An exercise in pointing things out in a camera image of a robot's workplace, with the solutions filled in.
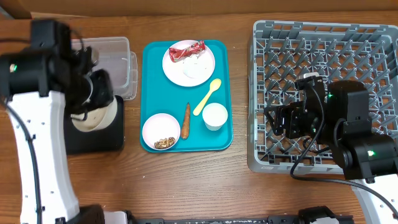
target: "spoon handle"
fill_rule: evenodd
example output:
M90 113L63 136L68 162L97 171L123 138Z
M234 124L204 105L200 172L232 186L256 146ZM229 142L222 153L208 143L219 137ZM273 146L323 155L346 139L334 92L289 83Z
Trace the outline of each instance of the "spoon handle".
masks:
M211 96L213 92L209 91L206 96L203 98L203 100L201 100L201 102L198 104L198 106L193 110L193 115L198 116L200 114L200 112L203 110L203 108L206 105L207 100L209 99L209 97Z

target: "spoon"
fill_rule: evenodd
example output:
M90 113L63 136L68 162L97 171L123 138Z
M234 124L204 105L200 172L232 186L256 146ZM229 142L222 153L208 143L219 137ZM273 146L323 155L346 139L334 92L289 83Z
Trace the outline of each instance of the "spoon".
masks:
M201 102L198 104L198 106L193 110L193 115L198 116L200 112L203 110L205 107L205 104L209 97L211 96L212 93L214 93L218 88L221 86L221 80L219 78L214 79L210 83L210 90L206 94L206 96L201 100Z

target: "pink bowl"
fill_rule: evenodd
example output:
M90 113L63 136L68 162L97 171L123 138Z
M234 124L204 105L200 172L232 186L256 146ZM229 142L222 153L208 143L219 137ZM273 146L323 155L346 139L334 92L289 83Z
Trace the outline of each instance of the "pink bowl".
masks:
M151 116L145 122L142 127L142 138L144 142L155 150L166 150L166 149L156 149L155 142L174 137L175 143L177 143L180 138L181 127L178 121L171 115L165 113L159 113Z

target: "clear plastic container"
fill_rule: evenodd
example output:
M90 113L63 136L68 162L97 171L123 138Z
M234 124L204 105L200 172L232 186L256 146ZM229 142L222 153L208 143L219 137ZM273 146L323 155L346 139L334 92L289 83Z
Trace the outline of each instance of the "clear plastic container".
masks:
M99 53L95 70L105 69L111 78L113 92L124 100L133 100L137 95L137 56L130 51L125 37L100 37L83 39L85 47L90 46ZM80 41L72 40L72 48L80 49Z

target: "gray plastic basket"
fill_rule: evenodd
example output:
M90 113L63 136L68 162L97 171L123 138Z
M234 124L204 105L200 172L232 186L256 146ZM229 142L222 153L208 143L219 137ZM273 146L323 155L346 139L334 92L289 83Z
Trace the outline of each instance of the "gray plastic basket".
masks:
M398 27L366 24L257 21L249 43L248 166L255 172L289 173L305 138L275 136L263 115L267 106L302 100L297 76L318 72L328 84L356 80L369 90L373 131L398 137L394 105ZM312 150L325 146L314 145ZM298 174L342 174L330 151L308 153Z

